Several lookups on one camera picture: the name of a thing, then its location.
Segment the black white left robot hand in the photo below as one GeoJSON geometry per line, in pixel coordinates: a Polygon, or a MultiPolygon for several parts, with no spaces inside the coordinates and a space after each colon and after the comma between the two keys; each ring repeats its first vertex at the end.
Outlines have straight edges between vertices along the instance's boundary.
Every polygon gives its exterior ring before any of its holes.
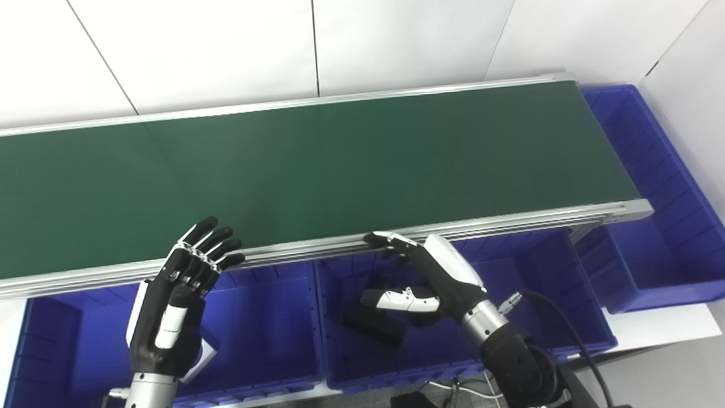
{"type": "Polygon", "coordinates": [[[206,297],[220,274],[245,260],[231,227],[210,216],[171,247],[163,266],[140,288],[130,333],[130,369],[175,378],[188,375],[202,348],[206,297]]]}

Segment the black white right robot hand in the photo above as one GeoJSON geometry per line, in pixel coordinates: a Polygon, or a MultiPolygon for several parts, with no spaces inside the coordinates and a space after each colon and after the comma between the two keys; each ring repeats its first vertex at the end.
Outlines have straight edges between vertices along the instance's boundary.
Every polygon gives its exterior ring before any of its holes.
{"type": "Polygon", "coordinates": [[[507,320],[492,304],[481,277],[445,238],[431,234],[424,243],[395,232],[373,231],[363,237],[373,249],[408,261],[428,282],[419,289],[365,290],[361,303],[397,312],[442,312],[476,335],[490,336],[507,320]]]}

